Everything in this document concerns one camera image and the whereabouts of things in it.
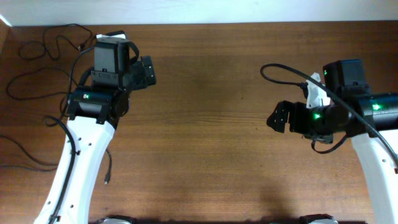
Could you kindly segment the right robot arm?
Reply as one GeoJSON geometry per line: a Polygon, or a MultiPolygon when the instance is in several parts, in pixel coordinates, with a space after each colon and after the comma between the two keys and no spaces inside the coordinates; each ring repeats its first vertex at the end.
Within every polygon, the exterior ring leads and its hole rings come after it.
{"type": "Polygon", "coordinates": [[[278,102],[267,125],[283,133],[289,124],[292,133],[316,143],[333,144],[331,153],[350,139],[366,179],[377,223],[397,223],[397,93],[372,93],[358,59],[338,60],[308,76],[282,64],[306,81],[306,103],[278,102]],[[333,143],[336,133],[344,133],[333,143]]]}

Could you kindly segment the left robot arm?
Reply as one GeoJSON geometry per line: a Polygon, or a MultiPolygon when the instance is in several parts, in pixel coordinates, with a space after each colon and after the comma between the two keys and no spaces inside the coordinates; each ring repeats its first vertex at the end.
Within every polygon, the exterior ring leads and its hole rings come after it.
{"type": "Polygon", "coordinates": [[[94,65],[68,94],[66,134],[55,177],[36,223],[88,223],[91,197],[103,156],[132,91],[157,83],[149,56],[122,31],[98,34],[94,65]]]}

